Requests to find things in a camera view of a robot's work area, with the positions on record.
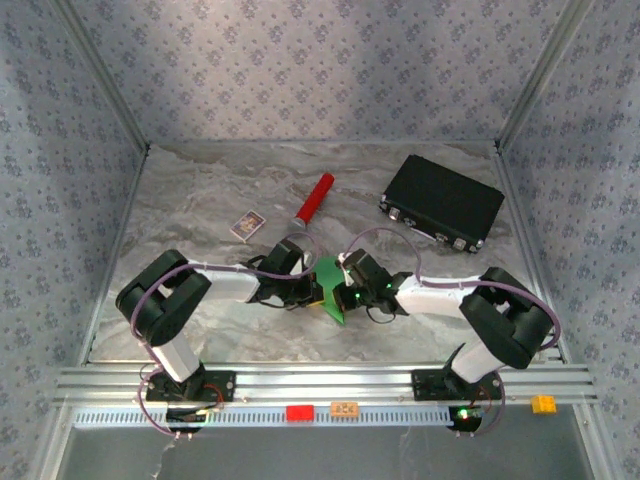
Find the purple playing card box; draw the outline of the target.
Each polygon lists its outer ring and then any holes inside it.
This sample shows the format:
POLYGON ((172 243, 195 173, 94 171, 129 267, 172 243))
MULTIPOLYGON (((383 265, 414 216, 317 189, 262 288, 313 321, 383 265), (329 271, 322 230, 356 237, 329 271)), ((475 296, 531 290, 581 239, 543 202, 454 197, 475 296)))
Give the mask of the purple playing card box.
POLYGON ((266 220, 263 216, 249 210, 230 227, 230 232, 240 241, 246 243, 265 223, 266 220))

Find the aluminium table side rail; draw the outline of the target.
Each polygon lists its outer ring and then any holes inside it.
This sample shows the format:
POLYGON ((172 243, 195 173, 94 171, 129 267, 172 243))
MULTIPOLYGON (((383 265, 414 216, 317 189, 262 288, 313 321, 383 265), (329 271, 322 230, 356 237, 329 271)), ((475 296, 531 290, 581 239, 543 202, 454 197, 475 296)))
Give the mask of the aluminium table side rail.
POLYGON ((82 346, 78 354, 78 358, 76 361, 77 367, 83 367, 89 362, 89 356, 90 356, 93 341, 95 338, 95 330, 96 330, 96 327, 98 326, 101 312, 103 310, 103 306, 108 295, 109 286, 111 284, 111 280, 117 265, 120 249, 123 243, 124 234, 126 233, 127 223, 131 215, 132 206, 135 201, 141 176, 144 172, 146 160, 149 156, 149 150, 150 150, 150 144, 147 144, 145 147, 144 153, 141 157, 140 164, 136 168, 135 175, 133 176, 133 179, 131 181, 131 185, 129 187, 129 191, 126 197, 126 202, 124 204, 123 213, 118 217, 118 220, 119 220, 118 229, 116 231, 114 243, 110 249, 108 262, 106 265, 106 271, 101 281, 100 288, 97 292, 97 297, 91 311, 90 321, 83 338, 82 346))
POLYGON ((546 284, 542 263, 537 258, 536 238, 530 231, 526 221, 524 204, 514 185, 512 175, 508 170, 509 165, 504 160, 498 144, 493 145, 493 150, 492 159, 495 165, 495 171, 499 179, 500 188, 506 196, 506 203, 516 237, 516 244, 525 266, 526 285, 532 293, 536 294, 560 317, 546 284))

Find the aluminium frame post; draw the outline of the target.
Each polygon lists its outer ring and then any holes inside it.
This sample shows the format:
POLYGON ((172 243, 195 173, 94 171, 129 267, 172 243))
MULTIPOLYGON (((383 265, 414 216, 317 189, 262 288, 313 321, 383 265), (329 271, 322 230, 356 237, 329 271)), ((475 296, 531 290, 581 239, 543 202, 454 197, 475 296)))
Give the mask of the aluminium frame post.
POLYGON ((594 3, 595 0, 566 1, 555 26, 550 31, 544 49, 495 139, 499 154, 508 151, 516 139, 594 3))
POLYGON ((71 43, 82 57, 86 68, 97 83, 106 102, 112 108, 124 132, 133 145, 146 154, 149 142, 137 124, 132 110, 121 94, 114 76, 92 40, 89 30, 73 5, 72 0, 47 0, 67 31, 71 43))

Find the aluminium mounting rail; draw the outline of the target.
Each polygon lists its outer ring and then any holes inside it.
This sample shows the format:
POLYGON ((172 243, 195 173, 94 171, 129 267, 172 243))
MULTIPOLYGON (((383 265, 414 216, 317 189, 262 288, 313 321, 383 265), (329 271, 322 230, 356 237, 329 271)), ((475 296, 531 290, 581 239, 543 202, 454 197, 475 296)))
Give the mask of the aluminium mounting rail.
MULTIPOLYGON (((411 403, 411 373, 438 370, 429 363, 209 363, 211 371, 234 371, 236 405, 325 406, 333 401, 362 405, 411 403)), ((141 363, 93 363, 64 368, 58 375, 53 402, 74 406, 123 406, 136 399, 141 363)), ((537 395, 549 395, 558 404, 594 404, 598 401, 589 369, 580 364, 533 364, 526 370, 500 371, 507 402, 527 404, 537 395)))

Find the black controller board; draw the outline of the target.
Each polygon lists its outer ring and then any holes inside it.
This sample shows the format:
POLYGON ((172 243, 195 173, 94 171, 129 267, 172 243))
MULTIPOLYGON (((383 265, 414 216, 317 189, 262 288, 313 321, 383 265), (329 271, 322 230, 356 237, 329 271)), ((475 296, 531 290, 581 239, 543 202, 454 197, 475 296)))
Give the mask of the black controller board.
POLYGON ((451 406, 449 416, 452 424, 448 429, 457 433, 475 434, 481 426, 484 415, 484 410, 480 407, 451 406))
POLYGON ((208 412, 203 409, 168 408, 165 421, 172 433, 195 434, 206 423, 208 412))

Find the red microphone with grey head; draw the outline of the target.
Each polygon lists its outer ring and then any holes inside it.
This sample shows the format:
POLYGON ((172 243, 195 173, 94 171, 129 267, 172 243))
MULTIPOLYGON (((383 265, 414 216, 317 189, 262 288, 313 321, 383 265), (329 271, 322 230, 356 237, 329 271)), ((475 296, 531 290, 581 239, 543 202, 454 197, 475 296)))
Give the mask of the red microphone with grey head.
POLYGON ((311 193, 306 197, 297 214, 289 222, 289 233, 297 233, 307 228, 313 216, 321 207, 322 202, 333 186, 334 181, 335 177, 328 172, 321 176, 311 193))

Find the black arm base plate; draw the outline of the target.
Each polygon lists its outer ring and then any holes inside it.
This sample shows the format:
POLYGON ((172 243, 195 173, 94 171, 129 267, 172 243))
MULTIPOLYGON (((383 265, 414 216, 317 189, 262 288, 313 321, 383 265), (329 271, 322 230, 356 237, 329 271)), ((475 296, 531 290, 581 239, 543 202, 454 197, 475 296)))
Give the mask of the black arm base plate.
POLYGON ((168 373, 157 373, 149 380, 145 399, 151 402, 211 403, 231 402, 235 393, 234 371, 197 373, 194 379, 174 381, 168 373))
POLYGON ((469 383, 453 371, 419 369, 411 372, 411 387, 416 401, 500 400, 503 396, 495 373, 469 383))

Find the green paper sheet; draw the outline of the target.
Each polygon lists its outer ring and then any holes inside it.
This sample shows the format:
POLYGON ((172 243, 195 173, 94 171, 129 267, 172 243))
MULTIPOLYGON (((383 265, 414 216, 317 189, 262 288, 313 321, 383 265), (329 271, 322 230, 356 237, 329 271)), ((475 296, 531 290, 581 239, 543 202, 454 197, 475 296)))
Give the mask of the green paper sheet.
POLYGON ((333 290, 339 284, 345 282, 342 269, 336 265, 337 258, 335 256, 323 256, 318 259, 314 273, 318 284, 323 288, 324 300, 320 303, 325 312, 339 325, 345 324, 344 314, 338 307, 333 290))

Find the black briefcase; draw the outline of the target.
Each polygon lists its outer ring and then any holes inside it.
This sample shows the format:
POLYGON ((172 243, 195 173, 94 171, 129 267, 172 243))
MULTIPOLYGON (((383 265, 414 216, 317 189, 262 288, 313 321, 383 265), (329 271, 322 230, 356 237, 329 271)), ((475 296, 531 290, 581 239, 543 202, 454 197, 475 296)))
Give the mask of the black briefcase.
POLYGON ((382 193, 379 209, 438 242, 476 253, 486 243, 504 199, 496 188, 410 155, 382 193))

